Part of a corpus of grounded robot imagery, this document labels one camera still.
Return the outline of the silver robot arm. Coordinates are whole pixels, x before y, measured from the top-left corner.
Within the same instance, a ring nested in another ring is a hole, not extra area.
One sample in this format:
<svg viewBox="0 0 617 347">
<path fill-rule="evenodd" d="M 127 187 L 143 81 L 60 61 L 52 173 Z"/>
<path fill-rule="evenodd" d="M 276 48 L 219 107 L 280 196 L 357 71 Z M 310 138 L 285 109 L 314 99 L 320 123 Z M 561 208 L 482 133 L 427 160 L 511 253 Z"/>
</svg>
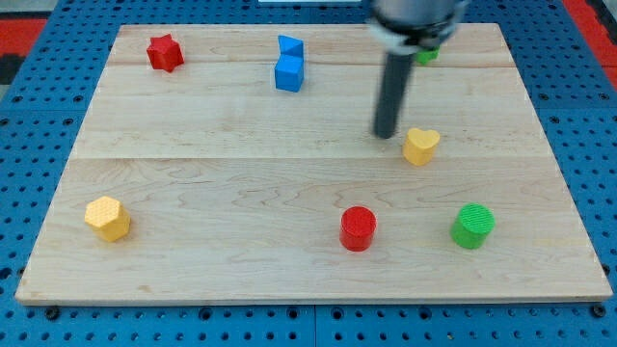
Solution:
<svg viewBox="0 0 617 347">
<path fill-rule="evenodd" d="M 369 30 L 389 54 L 432 50 L 455 33 L 468 5 L 469 0 L 376 0 Z"/>
</svg>

